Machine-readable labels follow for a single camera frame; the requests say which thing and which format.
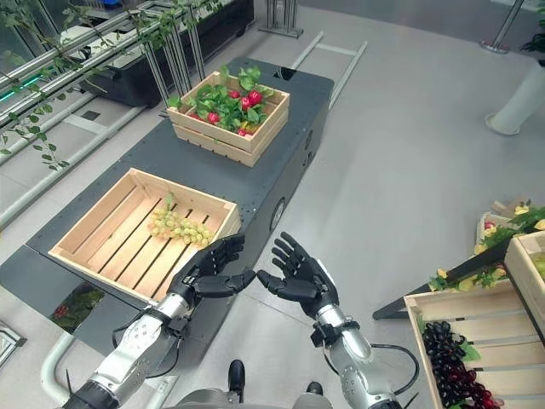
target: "white pillar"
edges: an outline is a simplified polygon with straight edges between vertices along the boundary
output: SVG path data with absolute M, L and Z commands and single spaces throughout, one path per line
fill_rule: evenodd
M 545 66 L 537 61 L 503 109 L 486 117 L 486 126 L 502 135 L 516 135 L 520 125 L 545 103 Z

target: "planter box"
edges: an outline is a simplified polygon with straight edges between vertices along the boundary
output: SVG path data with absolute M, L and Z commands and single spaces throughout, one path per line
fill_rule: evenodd
M 539 341 L 510 281 L 471 292 L 430 292 L 404 298 L 421 354 L 433 407 L 443 407 L 416 317 L 450 322 L 478 350 L 480 360 L 464 362 L 494 396 L 509 395 L 502 409 L 540 409 L 545 394 L 545 347 Z
M 181 98 L 182 102 L 187 101 L 190 97 L 194 98 L 198 89 L 206 84 L 221 84 L 220 73 L 213 72 L 210 74 L 199 85 L 185 94 Z M 236 77 L 228 77 L 226 86 L 230 90 L 241 90 Z M 288 121 L 289 108 L 290 94 L 274 90 L 274 94 L 267 98 L 264 108 L 268 114 L 267 119 L 253 135 L 247 136 L 241 136 L 191 118 L 188 114 L 193 112 L 194 107 L 183 105 L 180 111 L 169 108 L 168 113 L 179 138 L 251 167 Z
M 539 253 L 545 253 L 545 232 L 515 237 L 509 243 L 505 265 L 545 337 L 545 282 L 531 260 Z
M 170 281 L 200 250 L 150 235 L 148 216 L 175 197 L 179 215 L 203 223 L 212 241 L 240 229 L 236 204 L 131 169 L 49 251 L 62 262 L 132 296 L 160 300 Z

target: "black stand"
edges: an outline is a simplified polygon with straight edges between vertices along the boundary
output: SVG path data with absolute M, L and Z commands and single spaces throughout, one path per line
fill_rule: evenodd
M 491 264 L 495 262 L 502 262 L 507 253 L 509 242 L 511 238 L 503 240 L 501 243 L 494 247 L 483 251 L 479 255 L 470 258 L 466 262 L 463 262 L 457 267 L 454 267 L 447 273 L 446 281 L 449 284 L 455 284 L 467 277 L 478 274 L 483 270 L 486 270 Z M 422 294 L 423 292 L 430 292 L 430 288 L 427 284 L 421 285 L 417 289 L 405 294 L 411 296 L 413 294 Z M 390 302 L 388 305 L 377 309 L 373 313 L 375 320 L 393 319 L 393 318 L 409 318 L 409 315 L 405 311 L 400 311 L 405 307 L 403 297 Z

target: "yellow flower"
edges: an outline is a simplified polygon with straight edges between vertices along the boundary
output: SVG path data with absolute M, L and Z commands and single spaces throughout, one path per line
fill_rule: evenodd
M 485 236 L 490 237 L 492 234 L 494 234 L 497 231 L 496 226 L 490 226 L 485 230 Z
M 539 222 L 537 222 L 534 228 L 537 230 L 545 230 L 545 219 L 541 219 Z
M 492 276 L 495 279 L 499 279 L 499 278 L 503 277 L 505 274 L 507 274 L 507 273 L 505 272 L 505 270 L 502 267 L 498 267 L 497 269 L 495 269 L 492 272 Z
M 463 279 L 458 284 L 458 290 L 460 291 L 471 291 L 473 287 L 474 287 L 473 277 L 469 277 L 468 279 Z
M 530 206 L 517 206 L 514 208 L 514 214 L 515 215 L 524 215 L 525 213 L 528 213 L 530 211 Z
M 473 252 L 475 253 L 475 256 L 477 256 L 478 254 L 482 253 L 485 250 L 486 250 L 485 245 L 476 245 L 475 248 L 473 249 Z

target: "wheel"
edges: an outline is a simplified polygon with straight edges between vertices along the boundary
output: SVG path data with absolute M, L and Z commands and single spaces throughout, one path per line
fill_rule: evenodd
M 244 385 L 246 384 L 246 372 L 241 360 L 234 360 L 229 366 L 229 391 L 236 392 L 239 403 L 244 401 Z
M 324 396 L 324 388 L 322 388 L 322 385 L 318 382 L 310 382 L 307 386 L 307 392 L 309 394 L 315 394 L 315 395 L 322 395 Z

